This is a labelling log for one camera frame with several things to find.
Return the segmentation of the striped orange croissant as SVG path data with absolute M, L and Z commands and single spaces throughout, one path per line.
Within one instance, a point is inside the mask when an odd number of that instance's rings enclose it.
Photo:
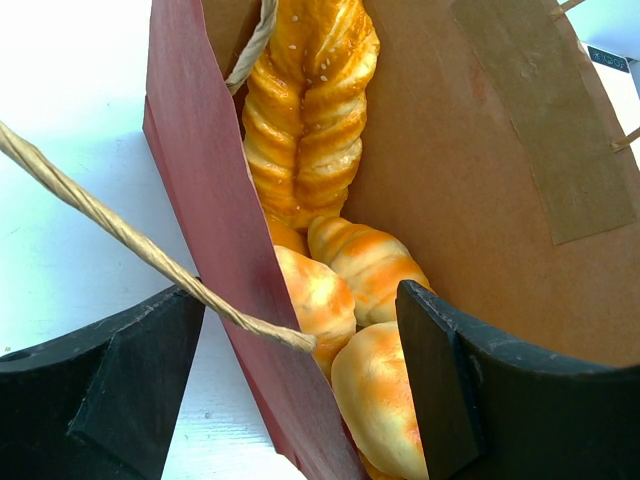
M 432 289 L 405 245 L 384 231 L 320 216 L 308 227 L 307 241 L 312 258 L 346 281 L 361 327 L 397 320 L 395 301 L 401 281 L 413 280 Z

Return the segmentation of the long twisted glazed bread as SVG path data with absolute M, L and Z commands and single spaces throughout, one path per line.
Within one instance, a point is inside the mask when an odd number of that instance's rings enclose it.
M 362 156 L 379 52 L 363 2 L 280 2 L 242 112 L 266 215 L 304 232 L 315 217 L 341 212 Z

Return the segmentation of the brown red paper bag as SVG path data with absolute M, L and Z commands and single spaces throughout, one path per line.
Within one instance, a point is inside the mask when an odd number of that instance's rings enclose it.
M 278 452 L 310 479 L 378 472 L 301 331 L 245 156 L 248 78 L 282 1 L 156 1 L 143 131 Z M 336 216 L 400 240 L 430 291 L 555 353 L 639 370 L 639 171 L 554 1 L 361 1 L 380 52 Z

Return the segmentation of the round golden bun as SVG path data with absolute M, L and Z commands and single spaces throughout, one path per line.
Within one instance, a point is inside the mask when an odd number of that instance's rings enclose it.
M 375 469 L 429 477 L 396 323 L 357 332 L 335 357 L 331 383 L 356 447 Z

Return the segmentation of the short twisted glazed bread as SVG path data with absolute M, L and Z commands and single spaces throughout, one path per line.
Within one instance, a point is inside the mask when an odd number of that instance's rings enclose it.
M 305 257 L 311 257 L 305 235 L 292 229 L 273 216 L 266 216 L 266 221 L 274 245 L 284 246 Z

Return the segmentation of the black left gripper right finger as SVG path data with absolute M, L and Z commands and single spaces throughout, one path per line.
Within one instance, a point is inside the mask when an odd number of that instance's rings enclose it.
M 413 281 L 396 299 L 433 479 L 635 479 L 639 370 L 538 347 Z

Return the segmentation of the pale curved croissant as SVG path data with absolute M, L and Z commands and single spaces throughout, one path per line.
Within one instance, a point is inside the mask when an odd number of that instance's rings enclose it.
M 312 356 L 331 381 L 335 357 L 356 333 L 352 292 L 327 265 L 284 246 L 274 249 L 301 331 L 317 338 Z

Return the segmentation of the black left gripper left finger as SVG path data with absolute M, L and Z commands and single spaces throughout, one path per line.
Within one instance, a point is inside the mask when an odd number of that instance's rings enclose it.
M 170 287 L 2 356 L 2 478 L 161 478 L 204 313 Z

